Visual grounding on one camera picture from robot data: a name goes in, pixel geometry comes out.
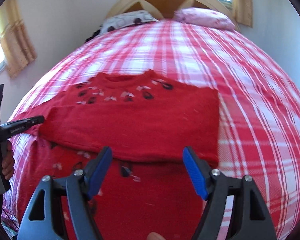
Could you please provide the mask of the person's right hand fingertip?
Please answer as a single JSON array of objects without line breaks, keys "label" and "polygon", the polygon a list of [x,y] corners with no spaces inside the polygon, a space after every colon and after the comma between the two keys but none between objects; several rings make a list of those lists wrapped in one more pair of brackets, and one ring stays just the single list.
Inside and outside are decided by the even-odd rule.
[{"label": "person's right hand fingertip", "polygon": [[151,232],[147,238],[147,240],[165,240],[164,237],[162,237],[162,235],[156,233],[156,232]]}]

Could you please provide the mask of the person's left hand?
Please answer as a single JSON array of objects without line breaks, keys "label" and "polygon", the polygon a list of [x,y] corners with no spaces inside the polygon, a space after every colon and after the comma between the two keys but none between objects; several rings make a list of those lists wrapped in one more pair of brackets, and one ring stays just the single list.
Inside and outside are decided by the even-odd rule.
[{"label": "person's left hand", "polygon": [[11,142],[7,141],[7,154],[2,160],[2,174],[5,176],[6,180],[10,180],[14,175],[14,164],[15,160],[13,158],[13,148]]}]

